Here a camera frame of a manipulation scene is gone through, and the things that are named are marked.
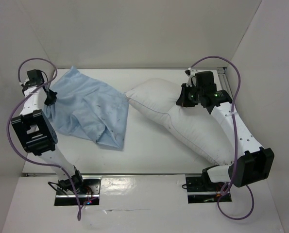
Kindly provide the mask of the light blue pillowcase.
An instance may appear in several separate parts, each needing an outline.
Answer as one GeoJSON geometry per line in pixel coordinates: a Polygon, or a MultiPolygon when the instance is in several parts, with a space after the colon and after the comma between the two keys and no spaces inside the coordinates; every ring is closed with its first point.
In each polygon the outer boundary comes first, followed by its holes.
{"type": "Polygon", "coordinates": [[[58,133],[123,149],[129,103],[121,92],[75,67],[51,89],[57,100],[43,111],[58,133]]]}

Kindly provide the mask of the white pillow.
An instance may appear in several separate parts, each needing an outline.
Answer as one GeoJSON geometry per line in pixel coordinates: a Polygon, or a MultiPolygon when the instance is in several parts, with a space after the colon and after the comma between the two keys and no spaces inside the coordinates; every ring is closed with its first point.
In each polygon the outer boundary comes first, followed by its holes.
{"type": "Polygon", "coordinates": [[[125,96],[131,106],[148,119],[165,127],[176,139],[214,165],[230,165],[234,149],[218,122],[197,105],[176,105],[181,87],[164,79],[149,79],[125,96]]]}

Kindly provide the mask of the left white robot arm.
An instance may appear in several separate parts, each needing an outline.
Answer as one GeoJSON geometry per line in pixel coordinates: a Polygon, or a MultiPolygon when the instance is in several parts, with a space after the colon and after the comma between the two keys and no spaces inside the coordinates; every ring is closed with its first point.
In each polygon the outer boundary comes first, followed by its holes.
{"type": "Polygon", "coordinates": [[[39,107],[40,92],[43,90],[48,97],[54,97],[46,87],[39,88],[43,81],[26,80],[22,84],[25,102],[18,116],[10,118],[13,127],[23,149],[31,153],[42,162],[29,160],[30,163],[51,167],[58,177],[58,187],[64,192],[71,191],[74,194],[84,190],[85,182],[79,170],[71,164],[57,146],[57,134],[39,107]]]}

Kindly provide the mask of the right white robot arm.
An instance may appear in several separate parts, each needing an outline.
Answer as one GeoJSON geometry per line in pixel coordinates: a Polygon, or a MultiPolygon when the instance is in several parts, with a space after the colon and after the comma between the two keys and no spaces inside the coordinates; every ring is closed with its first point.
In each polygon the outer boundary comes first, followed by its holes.
{"type": "Polygon", "coordinates": [[[234,151],[231,165],[213,166],[203,170],[201,185],[212,190],[218,183],[243,187],[268,178],[274,152],[264,148],[251,134],[240,118],[234,100],[225,90],[218,91],[215,84],[197,87],[184,83],[176,104],[194,107],[200,104],[221,126],[234,151]]]}

